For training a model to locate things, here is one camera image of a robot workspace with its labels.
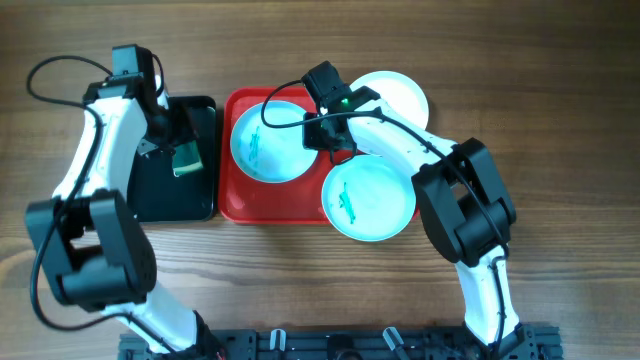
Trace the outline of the plate with green stain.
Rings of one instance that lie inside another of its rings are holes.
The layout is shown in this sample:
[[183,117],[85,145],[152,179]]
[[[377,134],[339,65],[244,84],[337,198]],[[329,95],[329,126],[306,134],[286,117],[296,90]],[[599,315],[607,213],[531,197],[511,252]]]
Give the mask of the plate with green stain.
[[363,242],[394,237],[416,212],[409,178],[374,155],[358,155],[334,167],[323,183],[321,204],[337,231]]
[[250,178],[264,183],[292,181],[311,168],[317,150],[303,147],[301,127],[272,128],[261,118],[261,104],[246,110],[230,138],[236,165]]

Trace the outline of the green yellow sponge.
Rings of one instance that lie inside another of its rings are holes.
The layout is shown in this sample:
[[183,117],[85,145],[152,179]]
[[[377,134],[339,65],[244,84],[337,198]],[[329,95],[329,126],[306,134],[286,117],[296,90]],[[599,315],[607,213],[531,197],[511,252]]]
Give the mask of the green yellow sponge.
[[203,168],[197,142],[191,141],[175,148],[172,169],[175,177],[200,171]]

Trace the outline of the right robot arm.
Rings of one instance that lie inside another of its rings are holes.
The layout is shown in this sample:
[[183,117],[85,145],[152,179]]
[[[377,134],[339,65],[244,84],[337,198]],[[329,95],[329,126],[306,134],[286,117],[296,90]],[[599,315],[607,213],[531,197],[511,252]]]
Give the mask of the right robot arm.
[[306,123],[322,134],[326,149],[346,140],[409,177],[427,237],[458,273],[466,328],[483,346],[502,351],[520,324],[506,275],[516,211],[485,145],[435,136],[366,86],[306,90],[317,110]]

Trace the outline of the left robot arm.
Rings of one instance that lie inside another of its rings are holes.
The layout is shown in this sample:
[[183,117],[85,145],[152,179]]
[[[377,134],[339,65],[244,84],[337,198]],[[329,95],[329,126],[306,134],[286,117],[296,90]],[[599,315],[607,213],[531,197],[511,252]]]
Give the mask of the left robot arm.
[[135,99],[100,99],[85,108],[85,128],[65,179],[51,200],[29,205],[26,227],[36,249],[30,296],[42,310],[38,279],[56,300],[117,318],[166,359],[221,359],[224,349],[201,317],[157,281],[151,243],[126,203],[137,146],[147,130]]

